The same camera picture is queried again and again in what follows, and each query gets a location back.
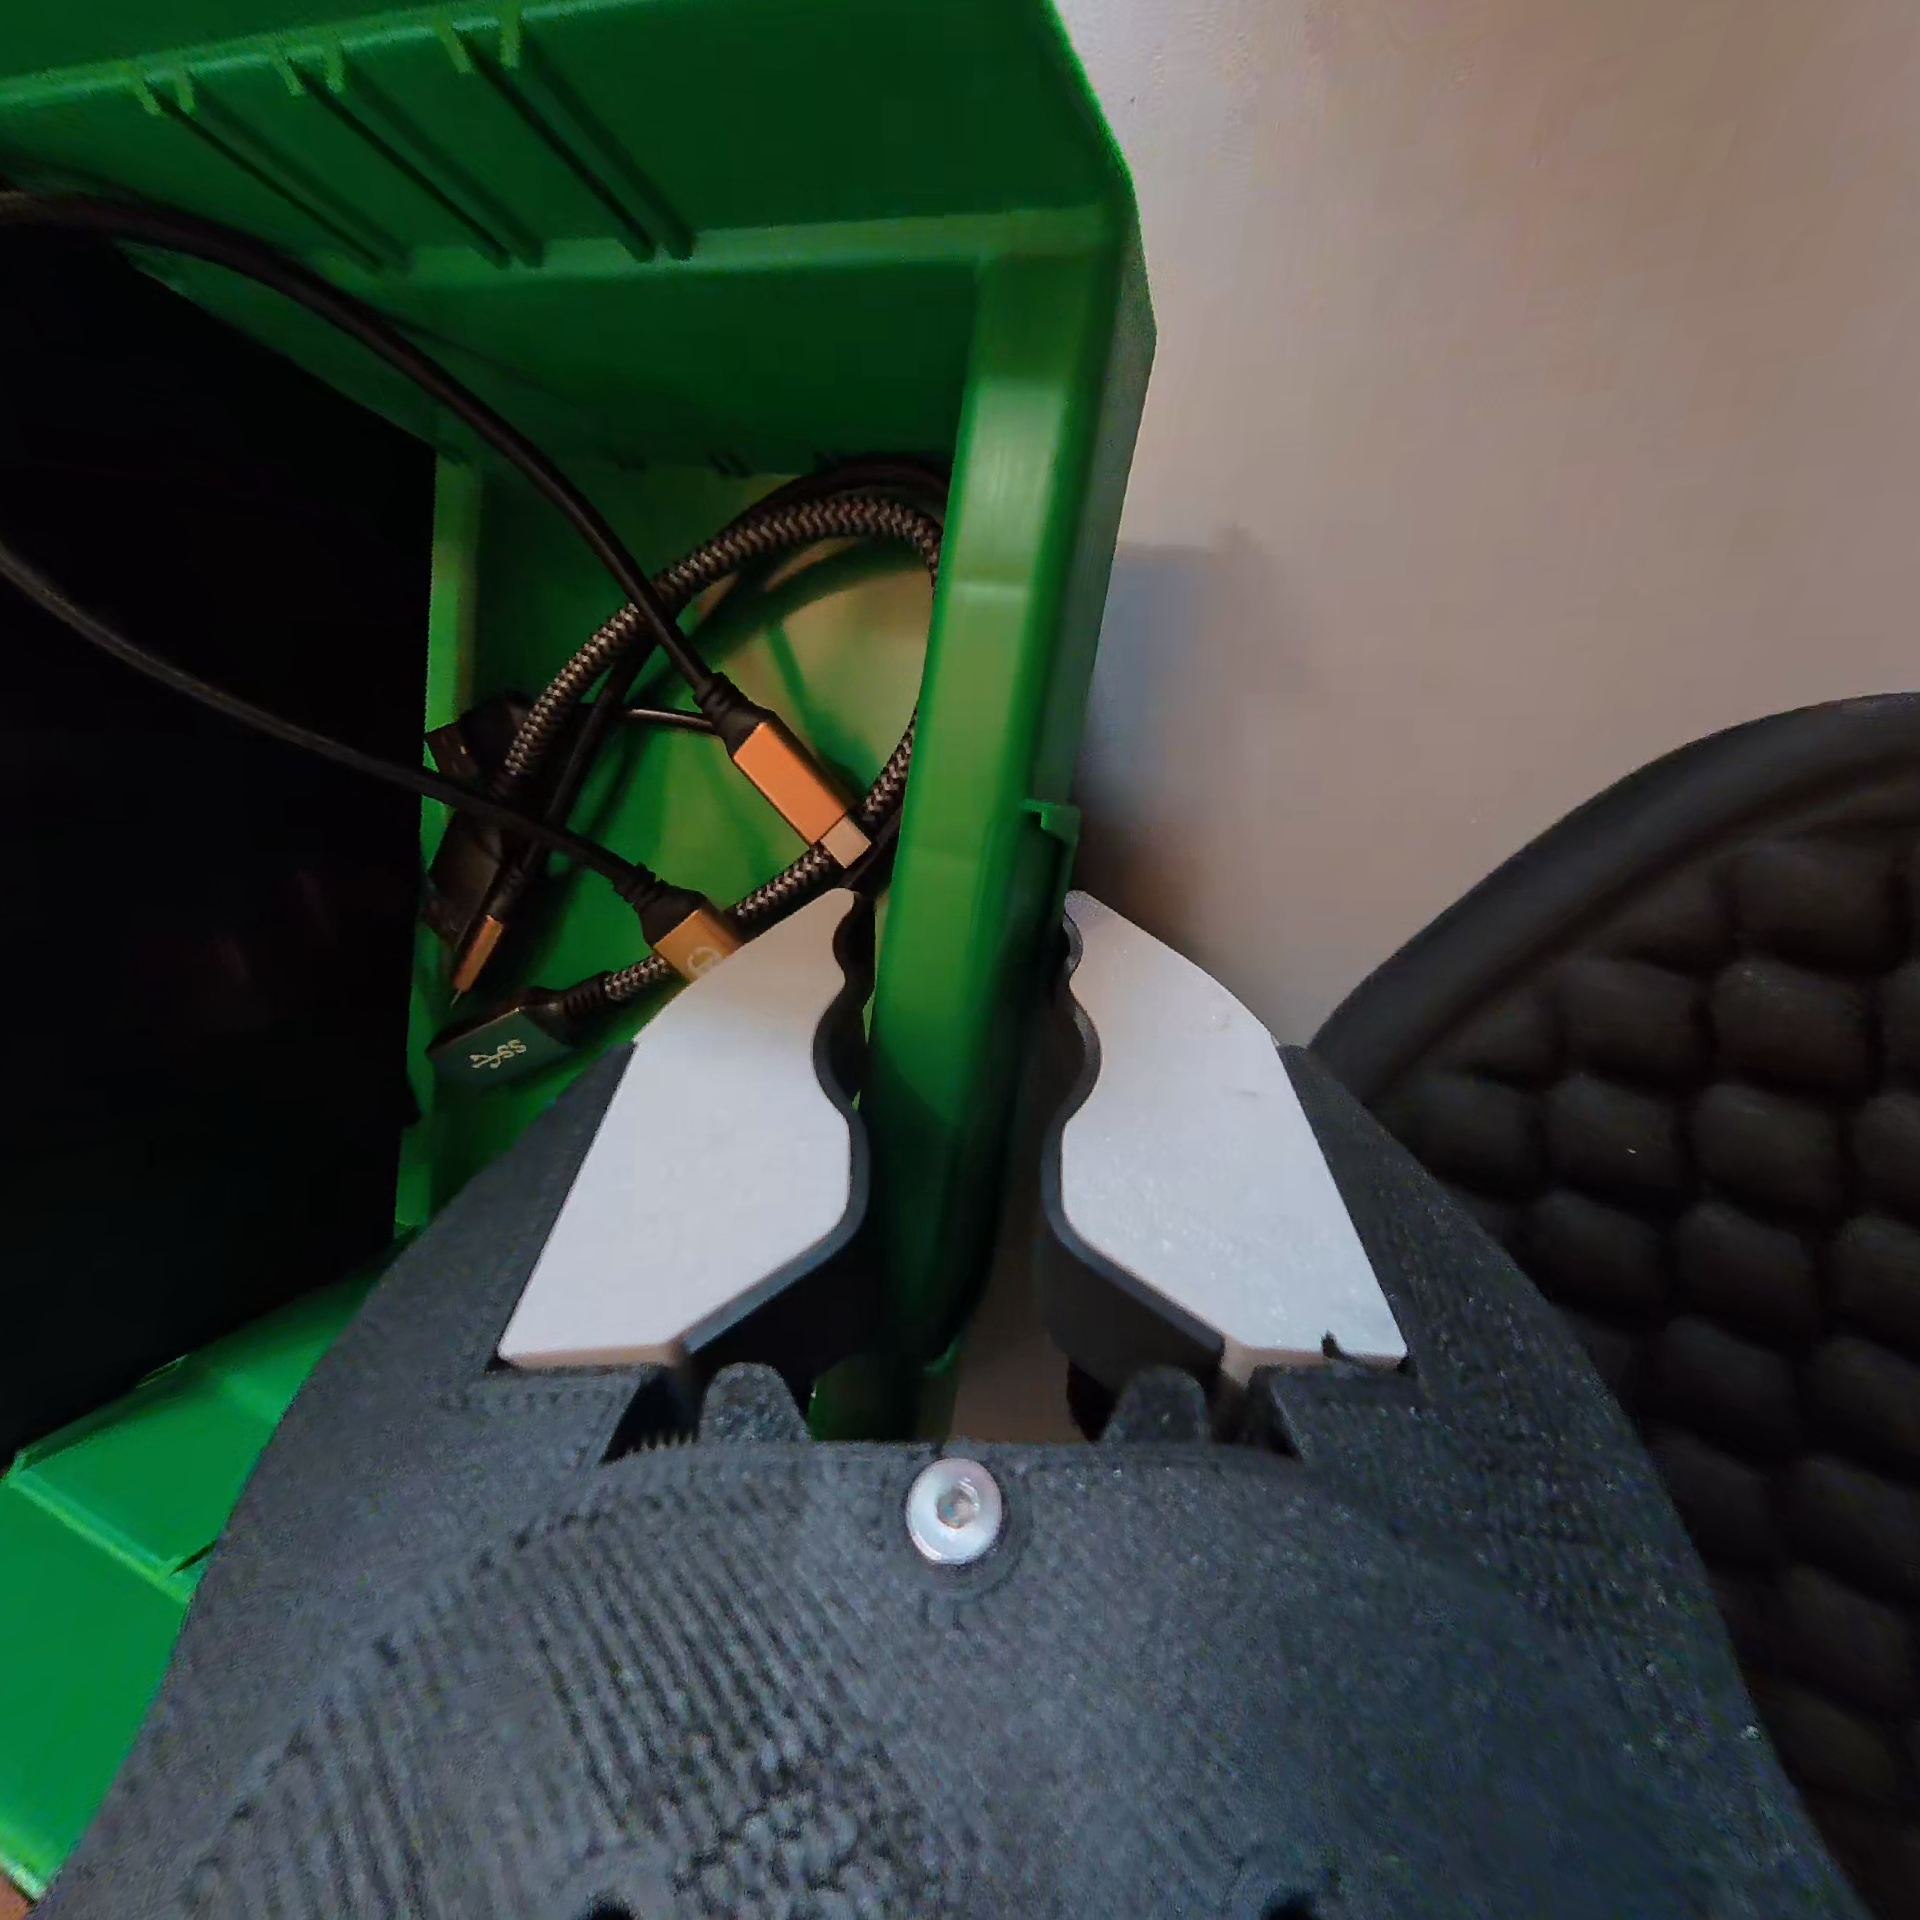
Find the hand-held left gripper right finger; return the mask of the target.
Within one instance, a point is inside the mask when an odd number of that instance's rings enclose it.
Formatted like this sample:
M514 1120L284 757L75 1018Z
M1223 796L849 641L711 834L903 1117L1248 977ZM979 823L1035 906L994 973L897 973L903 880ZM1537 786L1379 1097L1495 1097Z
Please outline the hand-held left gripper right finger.
M1087 891L1041 1018L1041 1328L1098 1442L1170 1373L1248 1436L1277 1376L1410 1387L1410 1335L1289 1053L1212 973Z

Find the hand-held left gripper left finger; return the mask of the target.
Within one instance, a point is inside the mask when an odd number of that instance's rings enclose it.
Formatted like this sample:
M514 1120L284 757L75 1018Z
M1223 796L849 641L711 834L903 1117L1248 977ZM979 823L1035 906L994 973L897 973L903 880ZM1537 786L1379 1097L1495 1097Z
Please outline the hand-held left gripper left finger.
M499 1376L774 1373L792 1403L873 1299L857 1120L873 906L817 896L701 973L496 1157L516 1200Z

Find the green plastic bin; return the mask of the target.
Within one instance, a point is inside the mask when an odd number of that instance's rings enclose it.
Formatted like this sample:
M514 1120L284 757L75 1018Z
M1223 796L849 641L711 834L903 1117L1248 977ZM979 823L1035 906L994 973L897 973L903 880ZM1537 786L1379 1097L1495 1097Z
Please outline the green plastic bin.
M869 1465L987 1282L1153 370L1057 3L6 3L6 192L179 208L385 308L853 807L839 862L361 339L6 227L6 544L64 597L740 951L873 906L873 1298L811 1403L767 1376L780 1450ZM931 1821L780 1621L780 1500L693 1461L758 1376L496 1373L496 1157L683 987L585 862L6 579L17 1913L940 1908Z

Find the black ribbed wrist rest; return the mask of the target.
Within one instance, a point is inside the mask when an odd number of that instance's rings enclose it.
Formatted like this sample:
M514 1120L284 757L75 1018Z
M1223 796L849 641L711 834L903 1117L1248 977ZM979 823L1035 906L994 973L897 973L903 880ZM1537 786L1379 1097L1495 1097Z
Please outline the black ribbed wrist rest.
M1312 1053L1574 1322L1818 1833L1873 1913L1916 1913L1916 696L1618 781Z

